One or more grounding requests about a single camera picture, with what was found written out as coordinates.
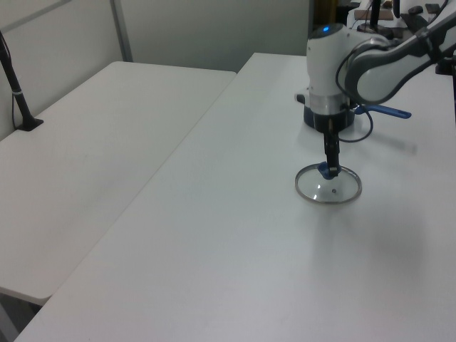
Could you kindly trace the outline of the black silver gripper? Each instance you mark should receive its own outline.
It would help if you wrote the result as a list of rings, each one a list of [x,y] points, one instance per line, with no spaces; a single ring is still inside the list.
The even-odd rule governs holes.
[[[342,93],[328,96],[310,93],[309,101],[314,127],[324,134],[324,150],[329,175],[337,177],[340,172],[340,149],[337,134],[351,126],[348,98]]]

